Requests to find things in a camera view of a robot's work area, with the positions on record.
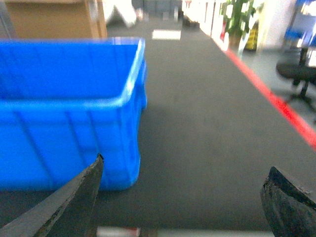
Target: office chair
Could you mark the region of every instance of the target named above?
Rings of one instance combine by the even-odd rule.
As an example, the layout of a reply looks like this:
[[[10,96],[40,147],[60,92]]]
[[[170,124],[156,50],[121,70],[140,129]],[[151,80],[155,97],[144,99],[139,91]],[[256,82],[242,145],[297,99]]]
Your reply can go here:
[[[306,96],[307,88],[310,83],[316,85],[316,68],[306,65],[308,48],[302,48],[300,56],[289,54],[277,62],[276,71],[285,79],[292,79],[293,86],[298,86],[304,82],[304,86],[299,94],[292,94],[286,100],[287,103],[300,99],[316,113],[316,108],[312,105],[312,100]]]

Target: cardboard box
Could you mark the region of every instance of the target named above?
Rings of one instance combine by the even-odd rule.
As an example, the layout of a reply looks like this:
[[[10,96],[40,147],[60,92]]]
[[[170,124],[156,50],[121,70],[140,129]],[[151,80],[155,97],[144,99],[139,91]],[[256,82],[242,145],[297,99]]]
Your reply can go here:
[[[106,38],[101,1],[6,0],[18,38]]]

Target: gray carpet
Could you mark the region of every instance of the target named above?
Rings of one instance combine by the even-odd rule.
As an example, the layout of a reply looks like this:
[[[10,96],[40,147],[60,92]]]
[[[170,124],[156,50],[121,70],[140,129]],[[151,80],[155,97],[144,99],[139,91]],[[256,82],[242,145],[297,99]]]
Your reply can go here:
[[[202,32],[151,40],[170,22],[110,27],[142,36],[148,108],[139,131],[141,171],[123,192],[100,192],[96,225],[269,230],[260,189],[272,165],[316,190],[314,151]],[[0,193],[0,226],[48,193]]]

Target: white wall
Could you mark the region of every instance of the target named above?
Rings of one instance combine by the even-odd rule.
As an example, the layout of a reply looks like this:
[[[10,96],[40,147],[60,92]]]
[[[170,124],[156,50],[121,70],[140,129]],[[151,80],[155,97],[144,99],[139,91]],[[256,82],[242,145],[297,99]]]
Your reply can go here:
[[[281,48],[296,0],[266,0],[259,19],[258,48]]]

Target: blue object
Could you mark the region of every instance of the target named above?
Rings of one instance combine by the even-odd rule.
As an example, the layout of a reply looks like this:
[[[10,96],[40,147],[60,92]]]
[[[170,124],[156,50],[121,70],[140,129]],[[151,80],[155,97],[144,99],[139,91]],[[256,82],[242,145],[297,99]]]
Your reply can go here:
[[[104,157],[102,190],[139,174],[145,41],[0,42],[0,190],[54,190]]]

